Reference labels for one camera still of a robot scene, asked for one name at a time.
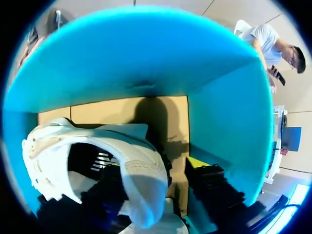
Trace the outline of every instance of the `white t-shirt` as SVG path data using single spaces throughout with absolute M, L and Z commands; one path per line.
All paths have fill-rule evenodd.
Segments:
M 251 28 L 239 35 L 241 39 L 251 44 L 254 38 L 257 38 L 261 44 L 261 50 L 264 55 L 267 66 L 272 66 L 280 62 L 282 53 L 277 52 L 274 45 L 279 38 L 277 32 L 267 24 L 261 24 Z

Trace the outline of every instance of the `white chair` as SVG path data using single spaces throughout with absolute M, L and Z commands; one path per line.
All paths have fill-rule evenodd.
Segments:
M 245 22 L 244 20 L 240 19 L 237 21 L 235 29 L 234 29 L 234 35 L 236 35 L 236 32 L 239 31 L 241 33 L 244 33 L 248 29 L 251 29 L 251 26 Z

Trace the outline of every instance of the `dark hair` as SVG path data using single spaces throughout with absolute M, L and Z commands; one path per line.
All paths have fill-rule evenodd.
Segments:
M 297 72 L 298 74 L 301 74 L 306 70 L 306 59 L 304 58 L 304 55 L 299 47 L 294 46 L 294 48 L 297 50 L 298 59 L 299 59 Z

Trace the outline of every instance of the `smartphone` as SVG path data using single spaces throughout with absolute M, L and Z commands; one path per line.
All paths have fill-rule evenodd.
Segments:
M 285 86 L 285 84 L 286 84 L 286 81 L 285 81 L 285 79 L 284 79 L 284 77 L 282 76 L 282 74 L 280 73 L 280 72 L 278 72 L 277 73 L 277 75 L 279 76 L 279 81 L 282 83 L 282 85 L 283 86 Z

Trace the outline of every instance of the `eyeglasses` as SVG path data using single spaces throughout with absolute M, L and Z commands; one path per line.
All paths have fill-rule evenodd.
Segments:
M 294 51 L 292 53 L 292 60 L 289 63 L 289 66 L 293 69 L 294 68 Z

